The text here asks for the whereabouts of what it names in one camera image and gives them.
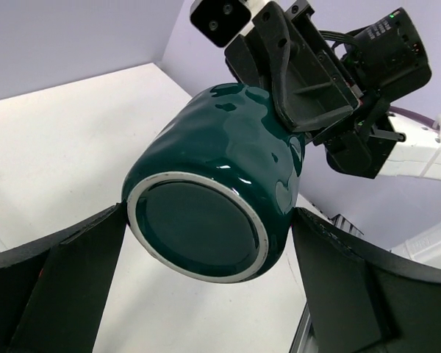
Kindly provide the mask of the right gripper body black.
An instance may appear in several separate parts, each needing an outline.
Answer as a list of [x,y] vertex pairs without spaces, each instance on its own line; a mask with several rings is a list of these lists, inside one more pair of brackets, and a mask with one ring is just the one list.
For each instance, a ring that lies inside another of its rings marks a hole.
[[373,179],[406,139],[391,127],[390,108],[429,82],[426,50],[402,7],[350,32],[319,32],[354,81],[355,110],[332,126],[305,133],[316,146],[325,146],[332,169]]

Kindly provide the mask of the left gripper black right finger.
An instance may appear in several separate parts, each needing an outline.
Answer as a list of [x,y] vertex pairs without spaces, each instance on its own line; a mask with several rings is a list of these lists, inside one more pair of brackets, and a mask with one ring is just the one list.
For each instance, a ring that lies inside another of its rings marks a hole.
[[441,352],[441,269],[303,207],[294,211],[292,232],[319,352]]

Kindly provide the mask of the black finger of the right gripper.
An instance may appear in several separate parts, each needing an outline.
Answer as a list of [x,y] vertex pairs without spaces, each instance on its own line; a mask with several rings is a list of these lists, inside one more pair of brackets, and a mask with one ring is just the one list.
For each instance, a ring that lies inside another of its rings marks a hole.
[[254,18],[265,47],[276,112],[293,132],[324,129],[355,110],[353,79],[312,23],[305,1],[296,12],[269,1]]
[[262,64],[245,36],[238,35],[226,47],[224,55],[230,73],[239,83],[268,90]]

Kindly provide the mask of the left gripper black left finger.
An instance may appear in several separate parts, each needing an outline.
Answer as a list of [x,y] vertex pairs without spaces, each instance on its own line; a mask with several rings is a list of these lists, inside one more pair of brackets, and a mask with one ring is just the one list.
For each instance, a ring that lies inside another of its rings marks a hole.
[[0,352],[91,352],[126,216],[116,204],[0,252]]

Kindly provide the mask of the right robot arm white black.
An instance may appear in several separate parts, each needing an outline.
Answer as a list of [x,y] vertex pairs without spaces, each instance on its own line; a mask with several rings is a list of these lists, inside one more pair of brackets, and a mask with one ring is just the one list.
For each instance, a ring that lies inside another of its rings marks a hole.
[[441,181],[441,121],[425,124],[392,105],[431,76],[405,10],[341,34],[317,29],[306,1],[245,7],[251,21],[225,51],[230,71],[270,90],[284,125],[323,146],[333,170]]

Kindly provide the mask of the dark green mug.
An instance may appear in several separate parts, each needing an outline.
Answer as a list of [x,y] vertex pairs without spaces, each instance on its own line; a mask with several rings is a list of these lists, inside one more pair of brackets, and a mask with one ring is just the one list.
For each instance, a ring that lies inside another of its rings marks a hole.
[[305,141],[288,132],[264,89],[208,88],[155,137],[122,188],[130,230],[170,269],[234,284],[281,257]]

